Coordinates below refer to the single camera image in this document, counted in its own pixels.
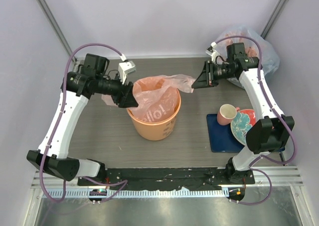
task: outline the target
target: gray floor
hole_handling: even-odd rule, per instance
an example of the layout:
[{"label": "gray floor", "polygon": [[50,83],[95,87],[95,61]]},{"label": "gray floor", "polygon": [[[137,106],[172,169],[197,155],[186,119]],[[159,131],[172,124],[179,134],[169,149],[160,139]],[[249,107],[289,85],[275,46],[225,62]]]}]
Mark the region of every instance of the gray floor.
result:
[{"label": "gray floor", "polygon": [[[246,189],[246,202],[263,199],[269,187]],[[87,199],[55,204],[57,213],[68,213]],[[274,187],[272,196],[257,206],[230,203],[226,198],[113,199],[86,205],[66,216],[48,212],[42,200],[36,226],[301,226],[290,187]]]},{"label": "gray floor", "polygon": [[[136,59],[137,72],[130,81],[157,76],[200,74],[205,58]],[[109,70],[117,68],[111,61]],[[95,95],[83,110],[75,128],[69,156],[104,162],[107,167],[201,167],[225,166],[232,153],[212,153],[209,146],[206,115],[217,113],[222,104],[251,108],[246,92],[220,81],[215,88],[181,93],[182,105],[173,133],[161,141],[148,141],[135,131],[126,110],[106,106]],[[260,161],[259,166],[272,165]]]}]

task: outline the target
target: cable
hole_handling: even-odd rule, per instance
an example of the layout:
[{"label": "cable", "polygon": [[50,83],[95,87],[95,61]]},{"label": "cable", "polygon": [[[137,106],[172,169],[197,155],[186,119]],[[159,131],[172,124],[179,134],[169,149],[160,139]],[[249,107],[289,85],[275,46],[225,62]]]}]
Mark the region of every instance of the cable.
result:
[{"label": "cable", "polygon": [[244,181],[244,190],[247,188],[247,185],[246,185],[246,180],[245,178],[243,178],[243,181]]},{"label": "cable", "polygon": [[266,158],[266,159],[268,159],[268,160],[270,160],[270,161],[272,161],[272,162],[274,162],[274,163],[276,163],[276,164],[288,164],[288,163],[292,162],[292,161],[295,159],[295,157],[296,157],[296,154],[297,154],[297,151],[298,151],[297,141],[296,141],[296,139],[295,139],[295,135],[292,133],[292,131],[290,130],[290,128],[289,128],[289,126],[287,125],[287,123],[284,121],[284,119],[282,119],[282,117],[281,117],[281,116],[278,114],[278,112],[274,109],[274,106],[271,104],[271,101],[270,101],[270,99],[269,99],[269,97],[268,97],[268,95],[267,95],[267,92],[266,92],[266,90],[265,90],[265,87],[264,87],[264,85],[263,85],[263,82],[261,81],[261,62],[262,62],[262,51],[261,51],[261,47],[260,47],[260,45],[258,44],[258,42],[257,42],[255,39],[250,38],[250,37],[247,37],[247,36],[241,36],[241,35],[228,36],[228,37],[225,37],[225,38],[222,38],[222,39],[217,40],[215,43],[218,44],[218,43],[220,43],[221,41],[224,41],[224,40],[229,39],[229,38],[246,38],[246,39],[249,39],[249,40],[253,41],[253,42],[256,44],[256,46],[257,46],[257,48],[258,48],[258,51],[259,51],[259,63],[258,63],[257,77],[258,77],[258,81],[259,81],[260,88],[261,88],[261,90],[262,90],[262,92],[263,92],[263,95],[264,95],[264,97],[265,97],[265,99],[266,99],[266,102],[268,103],[270,109],[273,111],[273,113],[276,115],[276,117],[279,119],[279,121],[283,124],[283,126],[284,126],[285,129],[287,130],[288,134],[290,135],[291,140],[293,141],[294,152],[293,152],[293,154],[292,154],[292,156],[290,157],[289,160],[286,160],[286,161],[284,161],[284,162],[282,162],[282,161],[277,161],[277,160],[274,160],[274,159],[272,159],[272,158],[270,158],[270,157],[268,157],[268,156],[266,156],[266,155],[261,155],[260,158]]},{"label": "cable", "polygon": [[[95,184],[99,184],[99,185],[106,186],[106,187],[108,187],[108,186],[117,186],[117,185],[123,184],[114,194],[112,194],[112,195],[111,195],[110,197],[108,197],[108,198],[105,198],[105,199],[101,200],[100,203],[109,201],[110,199],[112,199],[113,197],[115,197],[115,196],[127,185],[127,183],[128,183],[127,180],[123,180],[123,181],[118,182],[118,183],[116,183],[116,184],[103,184],[103,183],[99,183],[99,182],[97,182],[97,181],[91,180],[90,178],[87,178],[87,177],[83,177],[83,178],[86,179],[86,180],[88,180],[88,181],[91,181],[91,182],[93,182],[93,183],[95,183]],[[45,215],[44,215],[44,217],[43,217],[43,220],[42,220],[42,223],[41,223],[40,225],[41,225],[41,226],[44,225],[44,223],[45,223],[45,221],[46,221],[46,218],[47,218],[48,215],[49,215],[49,212],[52,212],[52,213],[54,213],[54,214],[56,214],[56,215],[65,216],[65,215],[70,215],[70,214],[72,214],[72,213],[78,211],[79,209],[81,209],[81,208],[83,208],[83,207],[85,207],[85,206],[87,206],[87,205],[89,205],[89,204],[91,204],[91,202],[87,202],[87,203],[85,203],[85,204],[83,204],[83,205],[77,207],[76,209],[74,209],[74,210],[72,210],[72,211],[70,211],[70,212],[67,212],[67,213],[58,213],[58,212],[56,212],[56,211],[54,211],[54,210],[52,209],[53,205],[51,205],[51,207],[50,207],[50,208],[47,210],[47,212],[45,213]]]},{"label": "cable", "polygon": [[225,61],[225,59],[224,59],[221,55],[217,55],[217,57],[215,58],[215,64],[217,64],[218,58],[220,58],[221,61],[223,61],[224,63],[227,63],[227,62]]},{"label": "cable", "polygon": [[105,75],[105,76],[106,76],[106,79],[111,79],[111,77],[110,77],[110,73],[111,73],[111,72],[116,72],[116,75],[119,75],[119,74],[120,74],[119,70],[117,70],[117,69],[110,70],[110,71],[107,73],[107,75]]},{"label": "cable", "polygon": [[273,191],[273,184],[271,183],[271,180],[270,180],[269,176],[262,170],[259,170],[259,169],[251,169],[251,170],[258,171],[258,172],[260,172],[260,173],[262,173],[262,174],[264,174],[266,176],[266,178],[269,181],[269,187],[270,187],[268,195],[263,200],[255,202],[255,203],[247,203],[247,202],[241,202],[241,201],[236,201],[236,200],[231,200],[231,202],[234,202],[234,203],[237,203],[237,204],[241,204],[241,205],[249,205],[249,206],[259,205],[259,204],[265,202],[266,200],[268,200],[269,197],[271,196],[271,193]]},{"label": "cable", "polygon": [[46,155],[47,155],[47,153],[48,153],[48,151],[49,151],[49,148],[50,148],[50,146],[51,146],[51,143],[52,143],[54,134],[56,133],[56,130],[57,130],[57,128],[58,128],[58,126],[59,126],[59,124],[60,124],[61,118],[62,118],[62,116],[63,116],[63,112],[64,112],[64,108],[65,108],[65,102],[66,102],[66,79],[67,79],[67,74],[68,74],[68,71],[69,71],[69,66],[70,66],[70,64],[71,64],[71,62],[72,62],[72,58],[74,57],[74,55],[75,55],[78,51],[80,51],[80,50],[83,49],[83,48],[90,47],[90,46],[101,46],[101,47],[109,48],[109,49],[115,51],[116,53],[118,53],[121,58],[125,58],[125,56],[124,56],[119,50],[117,50],[117,49],[115,49],[115,48],[113,48],[113,47],[111,47],[111,46],[109,46],[109,45],[107,45],[107,44],[103,44],[103,43],[88,43],[88,44],[84,44],[84,45],[78,47],[77,49],[75,49],[75,50],[73,51],[73,53],[71,54],[71,56],[69,57],[69,59],[68,59],[68,62],[67,62],[67,64],[66,64],[66,67],[65,67],[65,70],[64,70],[63,88],[62,88],[63,99],[62,99],[62,105],[61,105],[60,114],[59,114],[59,116],[58,116],[58,118],[57,118],[57,120],[56,120],[56,123],[55,123],[55,125],[54,125],[53,130],[52,130],[52,133],[51,133],[51,135],[50,135],[50,137],[49,137],[49,140],[48,140],[48,142],[47,142],[47,144],[46,144],[45,151],[44,151],[44,153],[43,153],[43,156],[42,156],[42,159],[41,159],[41,163],[40,163],[40,170],[39,170],[39,177],[40,177],[40,186],[41,186],[41,189],[42,189],[43,193],[45,194],[45,196],[46,196],[50,201],[52,201],[52,202],[54,202],[54,203],[60,203],[60,202],[62,202],[62,201],[64,200],[65,195],[66,195],[66,181],[65,181],[65,180],[63,181],[63,194],[62,194],[62,198],[59,199],[59,200],[56,200],[56,199],[52,198],[52,197],[49,195],[48,191],[46,190],[45,185],[44,185],[44,182],[43,182],[43,168],[44,168],[44,163],[45,163]]}]

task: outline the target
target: pink plastic bag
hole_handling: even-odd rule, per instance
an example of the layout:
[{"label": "pink plastic bag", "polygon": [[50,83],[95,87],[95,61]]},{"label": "pink plastic bag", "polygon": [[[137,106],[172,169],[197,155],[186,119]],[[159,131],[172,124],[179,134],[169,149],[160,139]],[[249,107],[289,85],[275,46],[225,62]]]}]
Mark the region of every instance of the pink plastic bag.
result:
[{"label": "pink plastic bag", "polygon": [[[191,85],[195,79],[178,74],[174,76],[156,76],[140,79],[134,83],[133,95],[138,102],[137,108],[130,108],[134,117],[146,122],[160,122],[174,114],[178,104],[179,89],[192,93]],[[110,96],[103,95],[107,105],[114,105]]]}]

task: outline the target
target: white wall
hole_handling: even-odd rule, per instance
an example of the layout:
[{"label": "white wall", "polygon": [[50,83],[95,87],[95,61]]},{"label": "white wall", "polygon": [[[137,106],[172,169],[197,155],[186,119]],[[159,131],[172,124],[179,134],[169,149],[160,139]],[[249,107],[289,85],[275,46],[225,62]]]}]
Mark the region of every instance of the white wall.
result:
[{"label": "white wall", "polygon": [[[89,42],[127,56],[204,55],[226,27],[261,32],[278,0],[47,0],[72,49]],[[95,52],[104,54],[105,50]]]},{"label": "white wall", "polygon": [[290,0],[267,38],[281,58],[270,88],[285,114],[295,119],[293,132],[299,145],[295,163],[312,199],[314,216],[319,214],[318,9],[318,0]]},{"label": "white wall", "polygon": [[0,9],[0,220],[20,226],[35,172],[26,154],[52,121],[67,55],[36,0]]}]

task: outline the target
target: black mounting plate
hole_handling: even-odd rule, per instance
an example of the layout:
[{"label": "black mounting plate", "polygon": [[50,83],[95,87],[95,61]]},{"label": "black mounting plate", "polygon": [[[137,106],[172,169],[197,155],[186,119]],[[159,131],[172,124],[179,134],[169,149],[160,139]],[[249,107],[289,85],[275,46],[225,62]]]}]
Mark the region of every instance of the black mounting plate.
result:
[{"label": "black mounting plate", "polygon": [[[211,168],[114,168],[107,169],[109,183],[128,180],[123,190],[171,191],[185,187],[191,191],[220,190],[220,185],[242,185],[243,179],[229,180],[226,170],[217,167]],[[254,184],[252,171],[243,176],[246,185]],[[94,183],[84,179],[78,180],[79,186],[94,186]]]}]

